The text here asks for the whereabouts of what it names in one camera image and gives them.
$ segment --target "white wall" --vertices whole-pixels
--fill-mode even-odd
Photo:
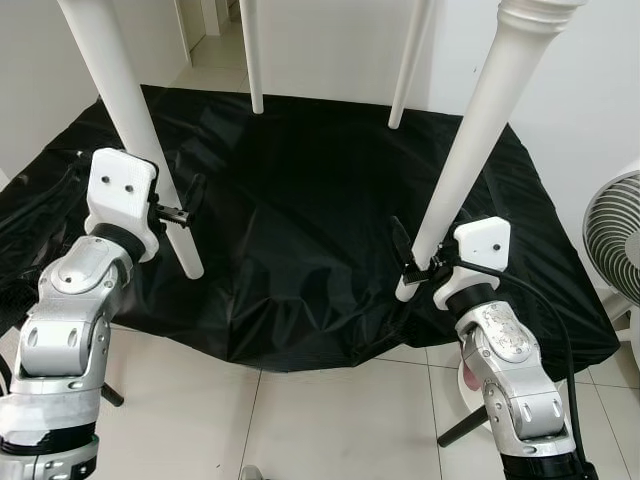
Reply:
[[[215,5],[220,33],[223,33],[227,24],[229,23],[229,6],[227,5],[226,0],[215,0]]]
[[[498,1],[435,2],[409,106],[462,114],[491,46]],[[258,4],[266,93],[391,103],[413,0]],[[511,121],[586,265],[585,208],[639,158],[639,18],[637,0],[582,7],[552,43]]]
[[[220,22],[218,21],[218,7],[216,0],[200,0],[204,26],[207,35],[220,35]]]
[[[178,2],[189,50],[192,50],[206,35],[204,15],[200,0],[180,0]]]
[[[114,3],[140,82],[169,85],[187,64],[174,0]],[[98,93],[55,0],[0,1],[0,64],[0,170],[13,178]]]

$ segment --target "black cable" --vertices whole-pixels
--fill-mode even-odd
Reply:
[[[509,283],[517,285],[518,287],[529,291],[533,294],[537,299],[544,305],[544,307],[551,312],[556,321],[558,322],[558,326],[560,327],[560,332],[562,334],[562,340],[565,343],[565,361],[567,363],[567,393],[569,397],[569,417],[571,418],[571,429],[573,431],[573,439],[576,443],[576,453],[578,454],[578,459],[582,465],[587,463],[585,454],[584,454],[584,446],[582,443],[582,434],[580,433],[580,420],[578,418],[578,401],[576,396],[576,381],[574,378],[575,369],[573,365],[573,352],[571,349],[571,339],[569,338],[569,332],[567,331],[567,327],[562,320],[562,317],[556,310],[556,308],[551,304],[547,297],[544,294],[535,288],[534,286],[528,284],[520,280],[518,277],[514,277],[505,272],[501,272],[499,270],[494,270],[492,268],[483,267],[481,265],[475,265],[473,263],[465,262],[463,260],[454,260],[453,264],[458,267],[466,268],[468,270],[474,270],[476,272],[484,273],[486,275],[491,275],[493,277],[498,277],[502,280],[505,280]]]
[[[7,227],[10,227],[16,220],[26,217],[36,208],[47,203],[51,198],[59,191],[65,190],[68,184],[73,181],[80,182],[78,174],[87,168],[87,159],[83,152],[77,153],[78,159],[67,167],[66,172],[60,180],[58,180],[49,190],[38,195],[31,203],[15,210],[9,217],[0,222],[0,234],[4,232]]]

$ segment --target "fan grille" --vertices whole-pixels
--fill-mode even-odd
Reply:
[[[596,269],[640,305],[640,172],[617,178],[587,209],[584,241]]]

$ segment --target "screw hole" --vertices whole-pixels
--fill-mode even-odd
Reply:
[[[73,330],[71,330],[71,333],[69,333],[69,338],[67,339],[67,345],[73,348],[76,346],[77,343],[78,343],[78,330],[74,328]]]
[[[31,330],[31,332],[29,333],[29,338],[27,339],[27,343],[29,344],[30,347],[35,347],[36,344],[38,343],[38,329],[34,328],[33,330]]]

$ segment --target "electric fan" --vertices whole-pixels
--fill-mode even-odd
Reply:
[[[584,219],[584,243],[602,278],[618,293],[611,320],[631,311],[628,330],[618,332],[630,341],[638,363],[640,354],[640,171],[627,171],[606,184],[591,200]]]

